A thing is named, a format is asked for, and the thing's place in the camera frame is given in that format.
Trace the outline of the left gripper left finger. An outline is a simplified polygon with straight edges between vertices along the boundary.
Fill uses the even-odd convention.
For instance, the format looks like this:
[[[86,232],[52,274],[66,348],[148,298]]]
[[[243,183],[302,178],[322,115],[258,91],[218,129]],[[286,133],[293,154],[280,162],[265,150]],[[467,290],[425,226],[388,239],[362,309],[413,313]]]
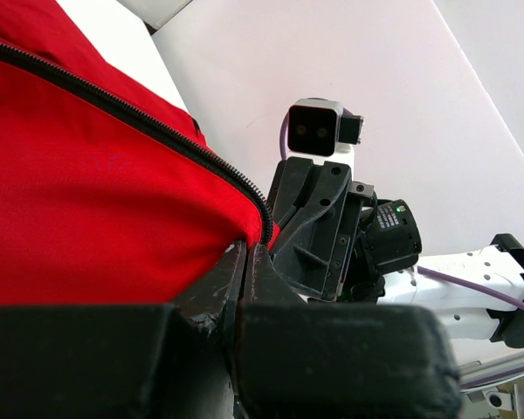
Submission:
[[[169,303],[0,306],[0,418],[230,418],[221,323],[232,244]]]

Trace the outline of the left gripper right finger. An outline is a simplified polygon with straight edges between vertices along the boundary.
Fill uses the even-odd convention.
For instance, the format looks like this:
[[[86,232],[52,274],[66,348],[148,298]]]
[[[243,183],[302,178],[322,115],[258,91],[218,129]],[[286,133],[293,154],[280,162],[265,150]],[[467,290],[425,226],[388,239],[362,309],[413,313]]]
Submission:
[[[251,418],[455,418],[459,371],[420,306],[304,302],[253,247],[238,308],[238,393]]]

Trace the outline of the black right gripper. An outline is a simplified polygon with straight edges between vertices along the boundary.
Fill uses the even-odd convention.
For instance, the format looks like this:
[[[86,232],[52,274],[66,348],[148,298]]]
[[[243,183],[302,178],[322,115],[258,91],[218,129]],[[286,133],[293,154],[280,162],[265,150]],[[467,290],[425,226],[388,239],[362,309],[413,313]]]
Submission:
[[[271,249],[273,265],[310,298],[362,301],[376,285],[365,249],[378,208],[375,187],[351,182],[350,166],[332,161],[318,165],[290,157],[276,170],[272,216],[279,234]]]

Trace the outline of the red hooded jacket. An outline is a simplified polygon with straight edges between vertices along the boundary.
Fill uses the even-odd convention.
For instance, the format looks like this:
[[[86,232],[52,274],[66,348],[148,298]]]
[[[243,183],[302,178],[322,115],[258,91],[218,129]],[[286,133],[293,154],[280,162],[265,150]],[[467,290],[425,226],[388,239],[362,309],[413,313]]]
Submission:
[[[54,1],[0,1],[0,306],[172,300],[279,234],[196,121]]]

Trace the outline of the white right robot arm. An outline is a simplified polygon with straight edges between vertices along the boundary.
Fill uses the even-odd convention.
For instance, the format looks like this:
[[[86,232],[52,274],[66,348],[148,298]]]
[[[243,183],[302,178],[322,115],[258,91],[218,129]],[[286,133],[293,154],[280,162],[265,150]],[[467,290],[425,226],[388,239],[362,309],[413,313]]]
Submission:
[[[301,296],[328,303],[422,306],[455,339],[524,348],[524,247],[498,234],[479,250],[422,253],[404,200],[381,200],[338,162],[279,163],[269,203],[276,270]]]

